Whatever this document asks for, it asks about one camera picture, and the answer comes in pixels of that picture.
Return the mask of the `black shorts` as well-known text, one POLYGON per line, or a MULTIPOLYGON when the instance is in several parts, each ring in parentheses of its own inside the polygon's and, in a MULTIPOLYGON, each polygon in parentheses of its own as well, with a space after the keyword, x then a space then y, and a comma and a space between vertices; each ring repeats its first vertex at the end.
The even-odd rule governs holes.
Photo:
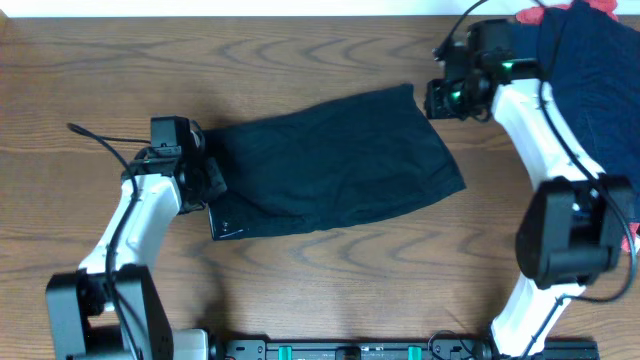
POLYGON ((216 240, 382 221, 466 187, 411 84, 204 135, 227 185, 209 204, 216 240))

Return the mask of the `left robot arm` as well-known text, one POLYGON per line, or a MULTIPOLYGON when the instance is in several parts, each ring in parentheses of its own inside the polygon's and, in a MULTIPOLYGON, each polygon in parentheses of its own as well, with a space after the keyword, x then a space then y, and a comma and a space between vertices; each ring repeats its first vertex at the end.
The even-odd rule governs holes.
POLYGON ((58 359, 213 359, 207 331, 171 327, 152 279, 165 235, 179 215, 206 209, 227 189, 205 154, 201 127, 155 117, 151 137, 122 163, 119 204, 77 270, 58 273, 46 303, 58 359))

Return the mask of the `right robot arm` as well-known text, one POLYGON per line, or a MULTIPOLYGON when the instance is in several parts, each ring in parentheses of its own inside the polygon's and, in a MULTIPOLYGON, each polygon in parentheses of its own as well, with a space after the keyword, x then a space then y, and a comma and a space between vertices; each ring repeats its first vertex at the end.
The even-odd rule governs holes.
POLYGON ((434 50, 444 67, 427 85, 431 119, 495 121, 514 144, 534 191, 516 235, 518 281, 471 359, 577 359, 588 345, 546 339, 562 312, 613 270, 629 242, 633 189, 580 145, 553 97, 550 70, 515 51, 505 20, 472 24, 434 50))

